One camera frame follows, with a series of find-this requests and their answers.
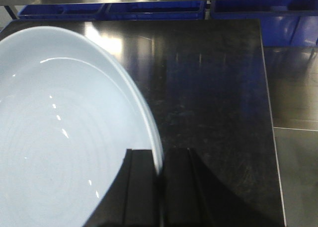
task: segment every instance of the blue container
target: blue container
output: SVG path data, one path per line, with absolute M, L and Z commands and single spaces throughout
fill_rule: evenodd
M 205 1 L 129 2 L 109 4 L 106 20 L 204 19 Z
M 318 0 L 217 0 L 210 16 L 260 19 L 264 46 L 317 46 Z
M 27 5 L 20 19 L 101 20 L 107 8 L 104 3 Z

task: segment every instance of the blue plastic bin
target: blue plastic bin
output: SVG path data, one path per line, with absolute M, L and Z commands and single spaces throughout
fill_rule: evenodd
M 318 0 L 217 0 L 210 16 L 260 19 L 264 46 L 317 46 Z
M 106 20 L 198 20 L 204 19 L 205 1 L 112 3 Z
M 27 5 L 20 19 L 102 20 L 107 8 L 104 3 Z

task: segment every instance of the ceramic plate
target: ceramic plate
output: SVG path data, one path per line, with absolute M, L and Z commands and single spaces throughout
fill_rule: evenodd
M 162 148 L 135 84 L 105 50 L 56 27 L 0 42 L 0 226 L 80 227 L 126 149 Z

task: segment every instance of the gray floor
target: gray floor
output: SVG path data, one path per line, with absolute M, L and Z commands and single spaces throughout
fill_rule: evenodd
M 264 49 L 288 227 L 318 226 L 317 53 Z

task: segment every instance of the plate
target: plate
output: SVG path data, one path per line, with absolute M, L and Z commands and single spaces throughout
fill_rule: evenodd
M 0 226 L 82 226 L 126 149 L 162 147 L 152 114 L 113 56 L 57 27 L 0 42 Z

